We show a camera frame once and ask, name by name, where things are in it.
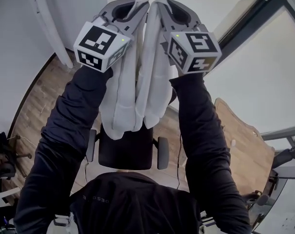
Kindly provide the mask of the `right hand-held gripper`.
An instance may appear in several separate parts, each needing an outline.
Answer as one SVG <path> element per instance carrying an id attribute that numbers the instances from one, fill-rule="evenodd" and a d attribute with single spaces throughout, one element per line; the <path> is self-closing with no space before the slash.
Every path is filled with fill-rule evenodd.
<path id="1" fill-rule="evenodd" d="M 169 64 L 183 74 L 206 73 L 215 67 L 222 56 L 215 35 L 201 24 L 198 15 L 176 1 L 158 2 L 165 42 L 163 48 Z M 179 25 L 198 26 L 178 27 Z"/>

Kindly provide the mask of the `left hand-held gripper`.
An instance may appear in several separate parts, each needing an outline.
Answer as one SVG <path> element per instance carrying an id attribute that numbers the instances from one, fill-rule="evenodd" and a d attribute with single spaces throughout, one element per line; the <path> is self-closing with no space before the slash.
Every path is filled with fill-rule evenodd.
<path id="1" fill-rule="evenodd" d="M 98 17 L 86 22 L 75 43 L 74 52 L 78 63 L 99 72 L 105 72 L 126 52 L 134 40 L 133 33 L 149 9 L 149 2 L 135 5 L 136 0 L 115 0 L 99 13 L 112 23 Z"/>

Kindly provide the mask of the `white clothes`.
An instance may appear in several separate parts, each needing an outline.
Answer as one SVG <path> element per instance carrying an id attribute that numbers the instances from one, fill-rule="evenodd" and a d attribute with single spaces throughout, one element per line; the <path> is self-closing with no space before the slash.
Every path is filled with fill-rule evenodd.
<path id="1" fill-rule="evenodd" d="M 99 107 L 109 138 L 121 139 L 125 132 L 150 129 L 164 116 L 172 96 L 172 68 L 162 47 L 165 42 L 159 5 L 155 0 L 134 31 L 134 41 L 113 66 L 106 93 Z"/>

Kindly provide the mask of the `black office chair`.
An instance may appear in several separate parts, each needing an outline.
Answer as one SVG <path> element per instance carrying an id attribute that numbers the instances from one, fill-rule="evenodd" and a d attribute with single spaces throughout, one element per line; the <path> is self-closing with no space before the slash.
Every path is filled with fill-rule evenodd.
<path id="1" fill-rule="evenodd" d="M 98 142 L 98 163 L 118 170 L 149 170 L 152 167 L 153 148 L 157 149 L 157 168 L 164 170 L 169 164 L 169 142 L 165 137 L 154 138 L 154 129 L 146 128 L 125 132 L 122 138 L 113 140 L 104 130 L 90 130 L 85 159 L 94 160 L 95 144 Z"/>

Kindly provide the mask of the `person's left forearm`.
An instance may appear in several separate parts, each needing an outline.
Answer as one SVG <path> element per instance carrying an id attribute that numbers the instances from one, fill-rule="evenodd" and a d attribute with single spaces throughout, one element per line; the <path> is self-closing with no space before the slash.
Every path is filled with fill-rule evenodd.
<path id="1" fill-rule="evenodd" d="M 36 159 L 82 161 L 106 83 L 112 76 L 111 68 L 101 73 L 86 66 L 74 73 L 42 129 Z"/>

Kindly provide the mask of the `person's right forearm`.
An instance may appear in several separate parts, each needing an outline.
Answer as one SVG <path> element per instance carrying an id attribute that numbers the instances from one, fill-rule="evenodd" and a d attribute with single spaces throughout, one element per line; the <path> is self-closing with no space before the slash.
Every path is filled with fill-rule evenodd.
<path id="1" fill-rule="evenodd" d="M 229 169 L 230 153 L 202 74 L 183 75 L 170 83 L 179 100 L 179 128 L 188 161 Z"/>

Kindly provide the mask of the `black swivel chair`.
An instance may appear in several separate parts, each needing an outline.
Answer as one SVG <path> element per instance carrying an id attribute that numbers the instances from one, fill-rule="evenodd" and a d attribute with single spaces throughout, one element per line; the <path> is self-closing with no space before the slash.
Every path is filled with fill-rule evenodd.
<path id="1" fill-rule="evenodd" d="M 31 159 L 32 155 L 30 153 L 17 153 L 16 148 L 19 139 L 21 139 L 19 135 L 7 138 L 5 132 L 0 133 L 0 179 L 10 180 L 16 175 L 17 170 L 19 170 L 23 178 L 27 177 L 18 159 L 25 157 Z"/>

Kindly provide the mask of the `black framed window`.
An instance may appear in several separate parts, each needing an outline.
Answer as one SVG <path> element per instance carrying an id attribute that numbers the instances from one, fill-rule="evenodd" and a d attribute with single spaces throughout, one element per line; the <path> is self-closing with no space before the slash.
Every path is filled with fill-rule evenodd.
<path id="1" fill-rule="evenodd" d="M 266 23 L 281 7 L 295 21 L 295 10 L 286 0 L 176 0 L 199 17 L 208 32 L 215 35 L 222 51 L 232 51 Z M 176 24 L 178 27 L 190 27 Z"/>
<path id="2" fill-rule="evenodd" d="M 265 132 L 260 134 L 264 141 L 287 139 L 292 148 L 295 148 L 295 126 L 282 130 Z"/>

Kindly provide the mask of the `wooden table with white legs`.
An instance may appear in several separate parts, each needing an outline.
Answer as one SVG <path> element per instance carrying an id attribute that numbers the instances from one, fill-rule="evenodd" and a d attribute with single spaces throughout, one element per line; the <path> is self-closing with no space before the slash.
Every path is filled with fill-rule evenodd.
<path id="1" fill-rule="evenodd" d="M 230 148 L 232 177 L 241 195 L 263 191 L 269 179 L 275 150 L 259 131 L 243 122 L 220 98 L 215 100 L 216 113 Z"/>

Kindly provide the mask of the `person's black jacket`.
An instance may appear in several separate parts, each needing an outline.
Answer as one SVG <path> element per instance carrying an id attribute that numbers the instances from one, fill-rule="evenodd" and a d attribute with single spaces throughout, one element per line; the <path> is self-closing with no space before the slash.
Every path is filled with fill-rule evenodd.
<path id="1" fill-rule="evenodd" d="M 105 173 L 71 195 L 82 150 L 42 139 L 14 219 L 18 234 L 46 234 L 56 214 L 73 213 L 79 234 L 198 234 L 200 210 L 227 234 L 251 234 L 224 139 L 185 141 L 189 191 L 138 173 Z"/>

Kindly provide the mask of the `white desk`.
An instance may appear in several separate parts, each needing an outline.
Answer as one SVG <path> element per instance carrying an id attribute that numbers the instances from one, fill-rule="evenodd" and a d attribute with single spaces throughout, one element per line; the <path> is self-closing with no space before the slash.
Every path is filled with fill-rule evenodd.
<path id="1" fill-rule="evenodd" d="M 20 187 L 15 187 L 15 188 L 10 189 L 8 191 L 0 192 L 0 199 L 3 199 L 5 197 L 7 197 L 7 196 L 11 196 L 13 194 L 19 193 L 20 191 L 21 191 Z"/>

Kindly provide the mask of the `whiteboard with black frame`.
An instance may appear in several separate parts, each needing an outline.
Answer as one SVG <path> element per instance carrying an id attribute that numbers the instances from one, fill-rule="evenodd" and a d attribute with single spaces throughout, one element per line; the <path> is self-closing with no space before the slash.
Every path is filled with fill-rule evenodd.
<path id="1" fill-rule="evenodd" d="M 252 234 L 295 234 L 295 177 L 283 177 L 251 208 Z"/>

